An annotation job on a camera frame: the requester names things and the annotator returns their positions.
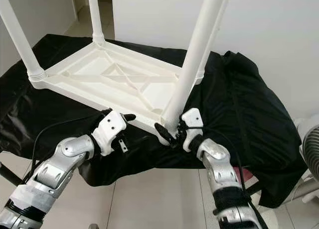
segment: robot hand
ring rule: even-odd
[[[94,154],[110,154],[113,151],[111,143],[115,139],[123,152],[127,151],[122,131],[126,129],[127,121],[135,119],[135,115],[123,115],[113,110],[105,110],[102,114],[105,117],[92,134],[59,142],[53,156],[36,168],[26,184],[17,186],[0,212],[0,228],[39,229],[76,167]]]
[[[156,123],[155,129],[172,148],[183,147],[203,162],[207,169],[208,181],[215,199],[218,223],[222,229],[267,228],[259,213],[249,207],[249,199],[230,164],[228,150],[203,135],[203,122],[198,109],[192,108],[180,117],[175,135]]]

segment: tiled floor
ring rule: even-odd
[[[105,1],[100,11],[105,37],[114,39],[112,5]],[[79,21],[65,34],[92,35],[88,7],[80,10]],[[4,152],[0,161],[21,177],[29,165],[29,160]],[[13,190],[0,177],[0,207]],[[217,229],[213,208],[204,169],[153,169],[97,188],[88,186],[76,172],[43,228],[87,229],[90,223],[97,223],[100,229]],[[267,213],[275,213],[278,219],[269,222],[270,229],[276,225],[280,229],[319,229],[319,200],[308,204],[295,200]]]

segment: black cloth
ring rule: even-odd
[[[46,35],[33,48],[40,65],[47,69],[92,41]],[[111,41],[117,45],[182,66],[185,50],[163,49]],[[224,145],[232,165],[242,165],[262,183],[260,205],[277,207],[306,170],[299,154],[301,140],[285,107],[266,86],[257,66],[240,53],[224,56],[210,53],[205,76],[192,90],[185,111],[199,108],[204,137]],[[97,110],[53,91],[36,90],[28,81],[19,61],[0,78],[0,151],[31,158],[39,132],[50,124],[96,114]],[[98,116],[56,126],[39,140],[37,159],[52,155],[57,143],[92,130]],[[191,153],[169,149],[158,139],[129,125],[126,130],[129,151],[115,150],[107,157],[97,155],[80,166],[89,185],[109,185],[120,177],[151,168],[203,168]]]

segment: black fabric cover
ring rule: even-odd
[[[91,38],[46,35],[34,47],[40,65],[47,69],[84,47]],[[186,51],[110,41],[160,60],[182,66]],[[240,53],[224,56],[211,52],[202,83],[195,86],[185,111],[199,108],[204,137],[224,145],[236,166],[242,165],[262,183],[260,205],[277,207],[299,180],[306,166],[299,155],[301,143],[285,107],[266,86],[257,66]],[[38,133],[46,126],[97,111],[50,90],[36,90],[19,61],[0,78],[0,151],[31,158]],[[88,133],[98,117],[57,126],[39,141],[37,159],[52,155],[57,143]],[[89,185],[109,185],[120,177],[151,168],[203,168],[191,153],[162,146],[154,135],[129,125],[129,152],[117,150],[107,157],[86,161],[80,174]]]

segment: white wall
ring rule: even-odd
[[[188,47],[203,0],[113,0],[115,38]],[[292,117],[319,112],[318,0],[230,0],[212,50],[241,52]]]
[[[63,34],[75,21],[72,0],[9,0],[31,46],[45,34]],[[20,56],[0,18],[0,76]]]

